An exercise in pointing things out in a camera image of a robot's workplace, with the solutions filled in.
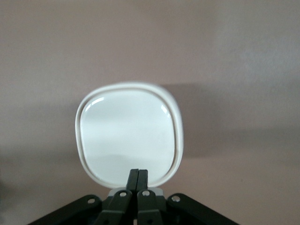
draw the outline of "beige wall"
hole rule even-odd
[[[166,87],[185,152],[162,188],[243,225],[300,224],[300,1],[0,1],[0,224],[108,189],[75,113],[95,88]]]

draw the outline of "metal screw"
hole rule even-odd
[[[149,196],[149,195],[150,195],[150,191],[143,191],[143,192],[142,192],[142,195],[143,195],[143,196]]]
[[[176,203],[180,202],[179,196],[174,195],[174,196],[172,197],[172,201],[173,201],[173,202],[176,202]]]
[[[90,198],[90,199],[88,200],[88,204],[93,204],[95,201],[96,201],[96,200],[95,200],[94,198]]]
[[[126,192],[121,192],[121,193],[120,193],[120,197],[125,197],[126,195],[127,195]]]

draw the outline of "black clamp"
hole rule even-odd
[[[138,225],[237,225],[184,194],[166,200],[161,189],[148,188],[148,171],[139,169],[103,202],[87,195],[29,225],[132,225],[135,220]]]

